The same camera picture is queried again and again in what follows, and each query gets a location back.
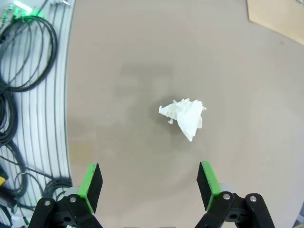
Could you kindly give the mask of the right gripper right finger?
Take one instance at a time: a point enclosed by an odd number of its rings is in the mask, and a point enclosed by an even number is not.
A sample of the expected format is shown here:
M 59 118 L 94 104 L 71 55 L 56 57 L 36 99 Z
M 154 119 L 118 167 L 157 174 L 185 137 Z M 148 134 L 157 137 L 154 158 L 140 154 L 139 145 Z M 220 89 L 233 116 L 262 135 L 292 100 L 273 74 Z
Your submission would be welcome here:
M 197 183 L 206 211 L 197 228 L 220 228 L 225 222 L 234 223 L 237 228 L 275 226 L 260 194 L 250 193 L 242 198 L 222 190 L 208 161 L 200 162 Z

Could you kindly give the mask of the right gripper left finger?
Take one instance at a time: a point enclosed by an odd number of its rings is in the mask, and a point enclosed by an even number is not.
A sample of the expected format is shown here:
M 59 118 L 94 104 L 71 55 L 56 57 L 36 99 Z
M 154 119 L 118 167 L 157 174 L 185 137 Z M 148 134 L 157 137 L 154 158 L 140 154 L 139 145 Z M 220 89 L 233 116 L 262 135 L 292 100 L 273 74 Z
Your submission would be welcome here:
M 90 164 L 79 187 L 71 187 L 59 201 L 41 198 L 29 228 L 101 228 L 95 217 L 103 184 L 99 164 Z

